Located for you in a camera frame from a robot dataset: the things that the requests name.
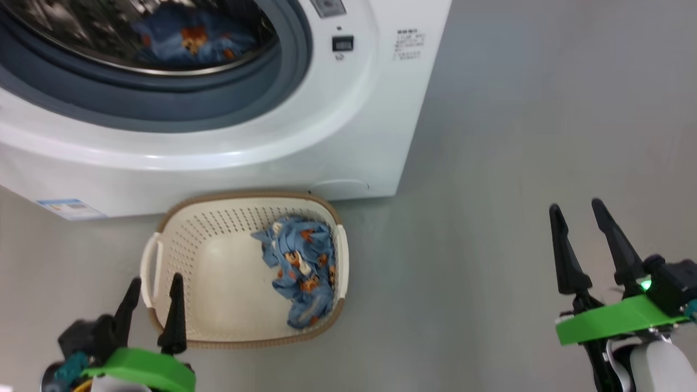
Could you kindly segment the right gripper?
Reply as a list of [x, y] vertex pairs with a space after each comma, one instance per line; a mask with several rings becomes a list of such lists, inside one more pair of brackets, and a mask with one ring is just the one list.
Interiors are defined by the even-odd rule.
[[[642, 258], [638, 256], [627, 236], [619, 227], [602, 199], [591, 201], [598, 228], [607, 239], [612, 254], [617, 285], [624, 287], [624, 297], [642, 295], [640, 279], [645, 278]], [[568, 240], [568, 225], [558, 204], [548, 209], [558, 292], [561, 295], [580, 295], [592, 287], [590, 277], [583, 273], [577, 256]], [[583, 348], [591, 364], [597, 391], [637, 391], [631, 355], [637, 344], [625, 344], [617, 349], [616, 342], [637, 338], [636, 333], [620, 333], [583, 342]]]

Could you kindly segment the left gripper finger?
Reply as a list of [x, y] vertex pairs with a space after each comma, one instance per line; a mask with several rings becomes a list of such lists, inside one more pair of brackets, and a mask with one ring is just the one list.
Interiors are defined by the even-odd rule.
[[158, 345], [162, 354], [182, 354], [187, 350], [184, 278], [175, 273], [169, 291], [171, 303]]
[[139, 303], [142, 280], [133, 278], [129, 288], [113, 316], [112, 332], [115, 347], [127, 347], [131, 328], [132, 314]]

